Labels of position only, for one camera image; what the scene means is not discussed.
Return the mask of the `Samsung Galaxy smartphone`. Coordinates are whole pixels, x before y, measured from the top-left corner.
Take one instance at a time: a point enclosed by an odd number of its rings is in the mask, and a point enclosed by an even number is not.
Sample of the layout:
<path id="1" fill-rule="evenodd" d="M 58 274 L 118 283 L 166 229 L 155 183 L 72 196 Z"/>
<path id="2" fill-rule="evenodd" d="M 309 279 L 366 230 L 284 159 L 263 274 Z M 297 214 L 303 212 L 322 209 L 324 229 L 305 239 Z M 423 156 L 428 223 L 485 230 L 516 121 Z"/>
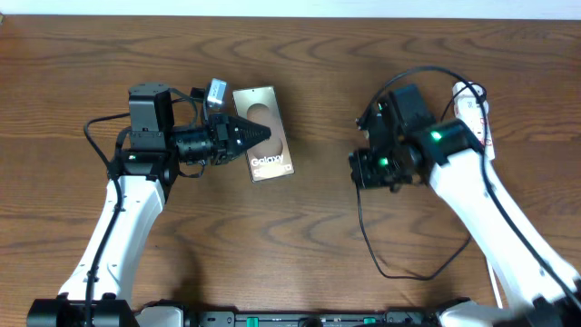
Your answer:
<path id="1" fill-rule="evenodd" d="M 261 141 L 246 152 L 251 180 L 257 183 L 294 174 L 274 87 L 239 89 L 232 95 L 237 114 L 265 128 Z"/>

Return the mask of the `white power strip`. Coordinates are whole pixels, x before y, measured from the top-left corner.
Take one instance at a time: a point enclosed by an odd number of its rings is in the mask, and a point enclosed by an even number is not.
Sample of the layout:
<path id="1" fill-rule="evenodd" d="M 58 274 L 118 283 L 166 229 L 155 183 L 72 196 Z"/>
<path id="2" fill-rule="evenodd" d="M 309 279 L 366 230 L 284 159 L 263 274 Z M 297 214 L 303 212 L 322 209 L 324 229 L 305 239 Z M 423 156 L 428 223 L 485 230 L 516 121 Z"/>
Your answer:
<path id="1" fill-rule="evenodd" d="M 494 144 L 489 124 L 484 122 L 478 99 L 462 82 L 457 82 L 452 88 L 454 115 L 462 120 L 477 139 L 485 145 L 488 160 L 495 159 Z"/>

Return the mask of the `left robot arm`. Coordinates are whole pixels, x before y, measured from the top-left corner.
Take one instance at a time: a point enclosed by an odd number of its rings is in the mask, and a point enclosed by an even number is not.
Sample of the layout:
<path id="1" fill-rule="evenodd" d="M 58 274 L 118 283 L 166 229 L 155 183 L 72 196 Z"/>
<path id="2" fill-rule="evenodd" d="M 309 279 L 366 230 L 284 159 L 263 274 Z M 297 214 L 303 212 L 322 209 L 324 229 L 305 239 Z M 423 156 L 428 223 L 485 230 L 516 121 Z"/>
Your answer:
<path id="1" fill-rule="evenodd" d="M 104 157 L 108 184 L 101 216 L 74 272 L 53 299 L 33 302 L 29 326 L 195 326 L 184 304 L 131 308 L 133 283 L 148 235 L 181 164 L 226 164 L 271 137 L 271 129 L 222 113 L 227 84 L 214 79 L 189 94 L 163 83 L 128 91 L 130 126 Z"/>

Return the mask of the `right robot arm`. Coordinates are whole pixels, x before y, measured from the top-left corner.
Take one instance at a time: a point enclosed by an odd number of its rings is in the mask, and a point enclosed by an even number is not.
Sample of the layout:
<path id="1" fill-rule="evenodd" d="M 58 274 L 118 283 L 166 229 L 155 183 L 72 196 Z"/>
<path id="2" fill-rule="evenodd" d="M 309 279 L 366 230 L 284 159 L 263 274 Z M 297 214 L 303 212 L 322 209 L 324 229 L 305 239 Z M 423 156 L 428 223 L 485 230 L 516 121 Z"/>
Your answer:
<path id="1" fill-rule="evenodd" d="M 456 117 L 438 123 L 409 85 L 372 101 L 357 125 L 369 147 L 350 154 L 358 190 L 396 192 L 416 178 L 467 227 L 500 280 L 507 307 L 462 300 L 436 312 L 441 326 L 577 326 L 580 274 L 539 234 L 498 179 L 491 162 L 485 92 L 453 87 Z"/>

